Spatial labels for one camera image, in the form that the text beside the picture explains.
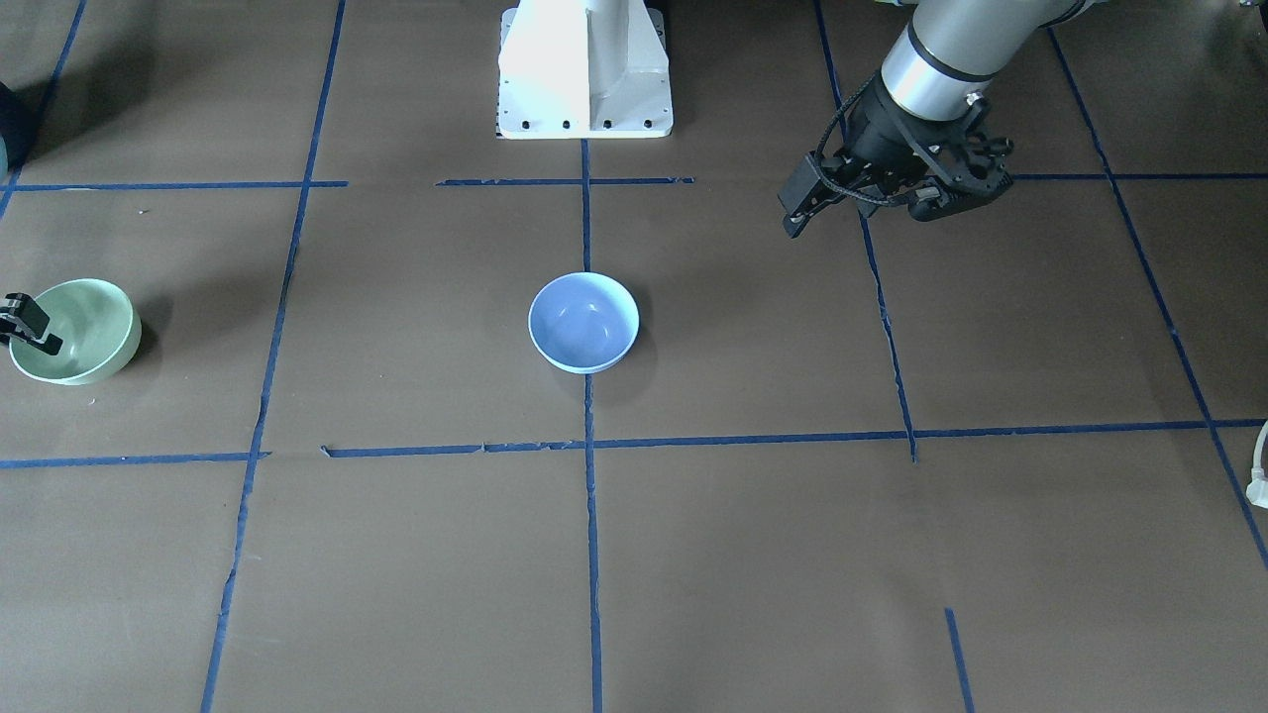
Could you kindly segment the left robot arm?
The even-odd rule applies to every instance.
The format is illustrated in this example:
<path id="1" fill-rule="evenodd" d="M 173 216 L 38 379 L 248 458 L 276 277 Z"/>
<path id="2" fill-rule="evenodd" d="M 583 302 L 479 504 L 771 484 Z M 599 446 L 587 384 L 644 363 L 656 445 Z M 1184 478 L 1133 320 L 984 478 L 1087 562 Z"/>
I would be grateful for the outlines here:
<path id="1" fill-rule="evenodd" d="M 1087 1 L 919 1 L 883 67 L 846 115 L 838 150 L 865 214 L 902 207 L 931 222 L 1011 189 L 1011 140 L 989 132 L 987 89 L 1040 29 Z"/>

